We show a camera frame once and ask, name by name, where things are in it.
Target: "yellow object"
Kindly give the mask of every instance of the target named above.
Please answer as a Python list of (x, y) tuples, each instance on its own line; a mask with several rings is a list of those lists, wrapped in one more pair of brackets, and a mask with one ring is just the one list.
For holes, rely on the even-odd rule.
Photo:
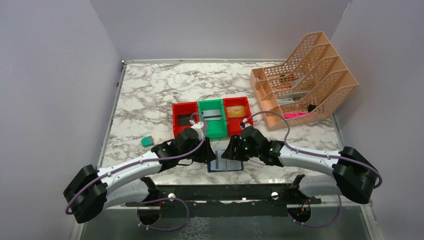
[(244, 106), (227, 106), (226, 112), (229, 118), (243, 118), (246, 116)]

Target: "green cube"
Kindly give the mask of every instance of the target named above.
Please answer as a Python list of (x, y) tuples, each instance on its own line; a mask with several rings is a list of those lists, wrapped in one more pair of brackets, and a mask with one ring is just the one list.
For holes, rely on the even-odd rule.
[(199, 113), (206, 110), (220, 110), (220, 120), (207, 120), (208, 128), (206, 136), (210, 139), (226, 138), (227, 134), (227, 120), (224, 110), (224, 103), (222, 99), (204, 100), (197, 102)]
[(143, 145), (143, 147), (152, 146), (153, 145), (153, 137), (152, 136), (143, 137), (143, 139), (141, 139), (141, 145)]

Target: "desk organizer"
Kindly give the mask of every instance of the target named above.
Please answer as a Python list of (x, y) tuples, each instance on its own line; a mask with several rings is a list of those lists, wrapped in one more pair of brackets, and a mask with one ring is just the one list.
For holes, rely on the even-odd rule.
[[(284, 63), (253, 69), (249, 81), (262, 111), (307, 113), (287, 119), (291, 126), (328, 119), (358, 85), (323, 32), (307, 34)], [(292, 96), (302, 98), (278, 103)], [(315, 109), (308, 112), (310, 105)], [(268, 131), (287, 127), (274, 114), (263, 119)]]
[[(243, 106), (244, 117), (228, 117), (227, 107)], [(250, 117), (251, 109), (247, 97), (230, 97), (224, 99), (203, 100), (198, 102), (174, 103), (172, 105), (172, 128), (173, 135), (176, 137), (184, 128), (189, 128), (191, 124), (187, 118), (192, 113), (201, 113), (206, 110), (220, 110), (221, 118), (219, 120), (208, 120), (206, 136), (210, 139), (221, 139), (231, 137), (231, 135), (240, 135), (242, 129), (240, 122), (244, 118)], [(247, 121), (253, 125), (253, 119)]]

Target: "green tray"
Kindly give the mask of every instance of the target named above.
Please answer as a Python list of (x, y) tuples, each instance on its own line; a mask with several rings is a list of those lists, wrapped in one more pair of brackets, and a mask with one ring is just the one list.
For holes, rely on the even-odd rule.
[(219, 109), (221, 111), (221, 120), (209, 120), (207, 124), (206, 136), (210, 139), (226, 138), (227, 134), (227, 120), (224, 111), (224, 102), (222, 99), (204, 100), (197, 102), (199, 113), (204, 110)]

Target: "marble tabletop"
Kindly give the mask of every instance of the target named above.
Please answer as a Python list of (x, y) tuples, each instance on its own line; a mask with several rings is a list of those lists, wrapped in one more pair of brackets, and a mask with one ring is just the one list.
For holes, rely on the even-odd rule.
[[(128, 64), (108, 142), (100, 167), (110, 167), (134, 159), (150, 150), (141, 139), (152, 136), (154, 143), (173, 139), (172, 104), (199, 100), (246, 96), (252, 113), (259, 112), (249, 83), (251, 69), (276, 65), (275, 62), (225, 63), (139, 63)], [(267, 131), (262, 116), (253, 126), (270, 140), (282, 140), (286, 129)], [(335, 151), (340, 149), (330, 119), (294, 126), (288, 142), (298, 147)], [(213, 150), (225, 149), (228, 139), (212, 140)], [(257, 158), (252, 160), (262, 163)], [(264, 184), (290, 183), (299, 174), (314, 172), (297, 167), (260, 165), (244, 162), (243, 171), (207, 172), (206, 164), (194, 162), (152, 175), (164, 184)]]

